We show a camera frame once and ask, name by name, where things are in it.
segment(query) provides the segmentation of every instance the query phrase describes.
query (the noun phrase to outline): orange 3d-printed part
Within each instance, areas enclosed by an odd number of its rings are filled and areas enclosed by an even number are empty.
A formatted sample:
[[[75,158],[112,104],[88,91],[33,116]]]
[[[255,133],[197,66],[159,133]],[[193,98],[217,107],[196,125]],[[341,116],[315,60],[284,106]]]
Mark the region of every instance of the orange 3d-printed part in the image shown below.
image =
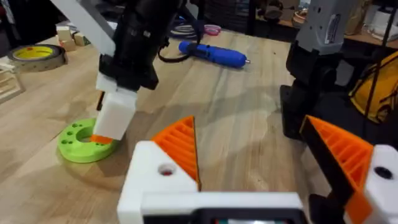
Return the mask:
[[[107,137],[104,137],[104,136],[99,136],[99,135],[96,135],[96,134],[93,134],[90,137],[90,141],[91,142],[100,143],[100,144],[109,144],[109,143],[112,142],[112,140],[113,139],[111,139],[111,138],[107,138]]]
[[[152,140],[200,185],[193,116],[170,125]]]
[[[363,189],[372,158],[373,146],[354,134],[313,116],[305,118],[300,132],[320,167],[326,167],[326,170],[323,171],[332,189],[333,186],[337,186],[333,189],[335,193],[340,193],[337,197],[345,198],[345,195],[349,196],[345,203],[345,210],[351,222],[353,224],[363,223],[372,213],[372,207],[366,199]],[[339,171],[337,169],[331,170],[335,162],[338,163],[338,166],[334,168],[340,167],[351,186],[351,190],[342,190],[344,183],[338,177]]]

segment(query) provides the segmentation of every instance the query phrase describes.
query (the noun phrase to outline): yellow tape roll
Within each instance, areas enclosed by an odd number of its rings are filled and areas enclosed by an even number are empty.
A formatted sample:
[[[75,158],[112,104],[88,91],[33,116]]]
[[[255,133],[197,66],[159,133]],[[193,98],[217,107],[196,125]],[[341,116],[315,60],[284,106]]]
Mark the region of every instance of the yellow tape roll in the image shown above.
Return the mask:
[[[8,59],[21,72],[47,71],[67,62],[65,50],[50,44],[18,47],[9,52]]]

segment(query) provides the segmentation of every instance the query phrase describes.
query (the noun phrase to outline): green ring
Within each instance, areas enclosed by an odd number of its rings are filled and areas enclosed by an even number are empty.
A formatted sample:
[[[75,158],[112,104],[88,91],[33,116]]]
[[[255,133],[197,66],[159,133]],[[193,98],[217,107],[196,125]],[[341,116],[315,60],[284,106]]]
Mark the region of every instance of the green ring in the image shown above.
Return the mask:
[[[117,141],[109,144],[83,142],[93,134],[95,118],[83,119],[66,127],[58,137],[61,155],[72,162],[89,163],[109,156],[116,148]]]

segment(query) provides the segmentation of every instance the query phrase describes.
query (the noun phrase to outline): black cable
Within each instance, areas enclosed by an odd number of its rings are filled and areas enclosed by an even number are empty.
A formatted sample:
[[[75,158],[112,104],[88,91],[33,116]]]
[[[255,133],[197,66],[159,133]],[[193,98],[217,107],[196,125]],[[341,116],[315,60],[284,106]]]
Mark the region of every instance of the black cable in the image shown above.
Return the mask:
[[[366,103],[365,114],[364,114],[364,119],[363,119],[363,123],[362,123],[362,136],[365,139],[366,139],[366,124],[368,123],[369,110],[370,110],[370,107],[371,107],[373,94],[374,94],[374,89],[376,88],[376,83],[377,83],[377,79],[379,78],[379,73],[380,73],[380,68],[381,68],[381,62],[382,62],[382,57],[381,56],[384,56],[384,53],[385,53],[386,48],[387,48],[387,40],[388,40],[388,38],[390,36],[390,30],[391,30],[392,22],[394,21],[394,17],[395,17],[396,12],[397,12],[398,0],[395,0],[394,3],[395,4],[394,4],[394,7],[392,9],[391,15],[389,17],[387,28],[386,28],[386,32],[384,33],[383,41],[382,41],[382,44],[381,44],[381,48],[380,48],[381,52],[378,55],[380,58],[377,59],[376,71],[375,71],[373,82],[372,82],[371,89],[370,89],[370,92],[369,92],[368,102]]]
[[[204,30],[203,24],[201,22],[198,22],[194,18],[194,16],[190,13],[190,11],[187,9],[186,6],[183,6],[181,8],[181,10],[179,11],[179,14],[181,14],[181,16],[185,20],[187,20],[187,22],[189,22],[191,24],[191,26],[193,27],[193,30],[196,33],[197,45],[199,45],[200,41],[201,41],[201,38],[203,36],[203,30]],[[160,54],[160,51],[162,49],[163,49],[163,47],[159,49],[159,51],[157,53],[157,56],[159,57],[159,59],[161,61],[163,61],[165,63],[178,63],[178,62],[182,62],[182,61],[188,59],[189,57],[191,57],[191,54],[186,54],[186,55],[184,55],[182,57],[179,57],[179,58],[165,58],[165,57],[161,56],[161,54]]]

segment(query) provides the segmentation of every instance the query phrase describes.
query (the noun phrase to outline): wooden crate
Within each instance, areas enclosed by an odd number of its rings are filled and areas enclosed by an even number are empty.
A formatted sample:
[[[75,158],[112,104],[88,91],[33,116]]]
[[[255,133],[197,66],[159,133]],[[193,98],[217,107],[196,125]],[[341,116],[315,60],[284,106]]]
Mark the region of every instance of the wooden crate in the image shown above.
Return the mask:
[[[0,65],[0,104],[24,91],[12,65]]]

